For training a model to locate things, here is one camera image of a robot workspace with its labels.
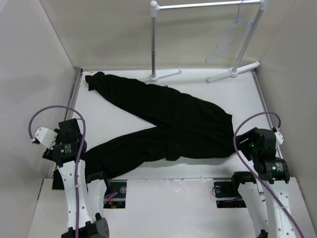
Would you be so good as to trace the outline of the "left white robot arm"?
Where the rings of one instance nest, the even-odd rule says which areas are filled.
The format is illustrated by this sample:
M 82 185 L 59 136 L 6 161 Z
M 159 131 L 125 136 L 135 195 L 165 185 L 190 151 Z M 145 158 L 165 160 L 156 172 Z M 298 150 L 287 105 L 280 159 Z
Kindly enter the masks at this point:
M 111 185 L 103 173 L 85 176 L 82 154 L 87 143 L 76 119 L 59 123 L 52 131 L 53 146 L 42 157 L 53 161 L 63 183 L 67 205 L 67 230 L 63 238 L 108 238 L 108 223 L 102 216 L 104 197 L 109 196 Z

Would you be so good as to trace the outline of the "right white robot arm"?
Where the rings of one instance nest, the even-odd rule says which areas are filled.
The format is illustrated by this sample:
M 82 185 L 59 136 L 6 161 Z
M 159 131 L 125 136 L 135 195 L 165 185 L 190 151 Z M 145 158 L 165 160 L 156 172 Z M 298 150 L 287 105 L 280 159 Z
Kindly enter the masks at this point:
M 251 217 L 257 238 L 304 237 L 290 211 L 290 172 L 286 161 L 277 157 L 283 142 L 278 131 L 257 127 L 235 135 L 234 148 L 243 163 L 253 163 L 231 177 L 230 191 L 241 196 Z

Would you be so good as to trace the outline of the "black trousers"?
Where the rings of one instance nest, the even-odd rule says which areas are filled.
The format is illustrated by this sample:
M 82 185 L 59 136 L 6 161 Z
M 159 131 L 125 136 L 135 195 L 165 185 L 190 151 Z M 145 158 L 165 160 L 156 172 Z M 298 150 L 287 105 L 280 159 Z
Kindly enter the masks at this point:
M 87 179 L 112 179 L 145 162 L 227 158 L 235 151 L 232 115 L 216 104 L 167 86 L 102 72 L 85 80 L 89 90 L 153 125 L 85 152 Z

